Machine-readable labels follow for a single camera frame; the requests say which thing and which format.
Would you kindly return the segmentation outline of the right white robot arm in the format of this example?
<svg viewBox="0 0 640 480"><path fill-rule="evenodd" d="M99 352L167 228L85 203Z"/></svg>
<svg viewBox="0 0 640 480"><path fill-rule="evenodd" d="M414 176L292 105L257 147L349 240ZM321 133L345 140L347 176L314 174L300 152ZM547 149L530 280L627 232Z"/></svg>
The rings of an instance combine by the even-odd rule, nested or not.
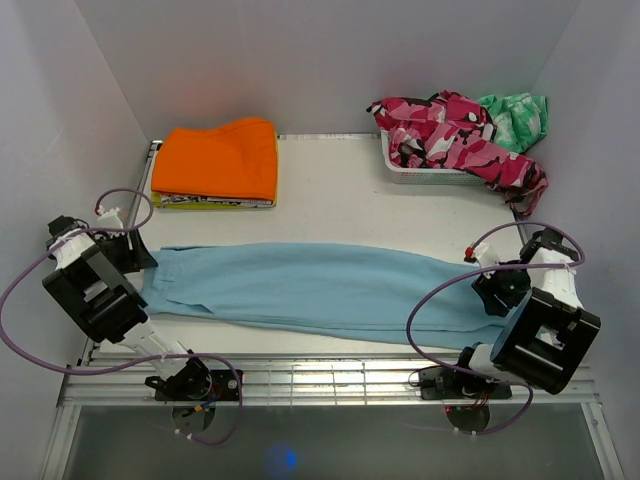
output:
<svg viewBox="0 0 640 480"><path fill-rule="evenodd" d="M451 375L454 390L474 397L497 381L523 382L549 394L560 393L600 331L600 318L578 298L571 266L581 259L565 236L546 227L535 232L510 263L479 275L472 288L490 316L507 323L492 344L463 350Z"/></svg>

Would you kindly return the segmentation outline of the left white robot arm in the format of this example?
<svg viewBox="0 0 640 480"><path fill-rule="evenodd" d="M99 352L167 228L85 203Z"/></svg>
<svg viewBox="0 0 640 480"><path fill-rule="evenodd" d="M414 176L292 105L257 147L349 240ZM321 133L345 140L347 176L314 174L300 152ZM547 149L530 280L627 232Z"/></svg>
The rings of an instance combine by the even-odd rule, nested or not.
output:
<svg viewBox="0 0 640 480"><path fill-rule="evenodd" d="M116 209L99 220L103 226L95 232L69 216L49 222L47 250L56 266L42 281L45 290L94 342L148 357L156 374L145 384L159 395L178 401L206 398L213 391L210 370L156 327L147 302L126 278L157 266L139 231L123 232Z"/></svg>

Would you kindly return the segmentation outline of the light blue trousers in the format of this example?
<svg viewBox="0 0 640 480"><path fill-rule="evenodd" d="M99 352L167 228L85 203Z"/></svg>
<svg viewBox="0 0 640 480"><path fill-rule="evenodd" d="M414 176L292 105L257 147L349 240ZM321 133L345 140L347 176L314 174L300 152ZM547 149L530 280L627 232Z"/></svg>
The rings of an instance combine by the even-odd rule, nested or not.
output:
<svg viewBox="0 0 640 480"><path fill-rule="evenodd" d="M493 343L508 319L488 315L470 279L412 309L469 265L330 243L167 247L153 254L142 295L151 314L349 340L462 349Z"/></svg>

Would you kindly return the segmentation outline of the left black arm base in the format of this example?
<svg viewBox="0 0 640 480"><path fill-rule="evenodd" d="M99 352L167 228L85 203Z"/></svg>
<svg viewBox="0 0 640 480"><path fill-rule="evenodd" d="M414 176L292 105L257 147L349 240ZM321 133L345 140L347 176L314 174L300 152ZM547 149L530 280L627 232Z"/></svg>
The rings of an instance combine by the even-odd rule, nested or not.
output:
<svg viewBox="0 0 640 480"><path fill-rule="evenodd" d="M237 369L236 373L237 376L234 376L230 370L210 369L207 374L199 373L194 380L182 384L162 380L159 376L149 376L144 384L154 391L157 401L237 401L244 371Z"/></svg>

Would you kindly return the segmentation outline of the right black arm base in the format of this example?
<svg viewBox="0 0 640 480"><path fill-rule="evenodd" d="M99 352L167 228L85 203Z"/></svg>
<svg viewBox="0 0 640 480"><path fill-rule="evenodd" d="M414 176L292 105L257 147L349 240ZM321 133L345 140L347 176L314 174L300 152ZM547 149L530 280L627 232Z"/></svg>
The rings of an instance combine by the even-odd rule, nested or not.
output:
<svg viewBox="0 0 640 480"><path fill-rule="evenodd" d="M509 386L488 383L473 375L433 366L418 371L422 400L508 400Z"/></svg>

